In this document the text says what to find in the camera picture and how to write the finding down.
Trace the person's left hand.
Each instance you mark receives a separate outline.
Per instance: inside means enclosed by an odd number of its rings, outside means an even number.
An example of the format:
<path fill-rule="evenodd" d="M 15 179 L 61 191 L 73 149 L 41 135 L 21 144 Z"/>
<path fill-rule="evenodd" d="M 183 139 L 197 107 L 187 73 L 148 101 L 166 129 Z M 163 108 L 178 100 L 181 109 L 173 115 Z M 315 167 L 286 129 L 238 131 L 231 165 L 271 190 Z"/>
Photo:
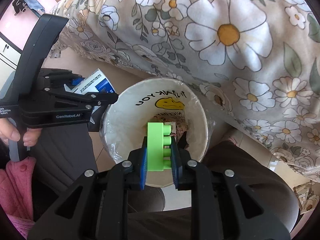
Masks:
<path fill-rule="evenodd" d="M 1 129 L 1 140 L 5 144 L 9 144 L 9 140 L 18 142 L 21 139 L 21 135 L 17 128 L 8 120 L 8 119 L 1 119 L 0 123 L 0 129 Z M 36 145 L 40 135 L 41 135 L 42 129 L 28 129 L 23 134 L 23 144 L 26 147 L 33 147 Z"/>

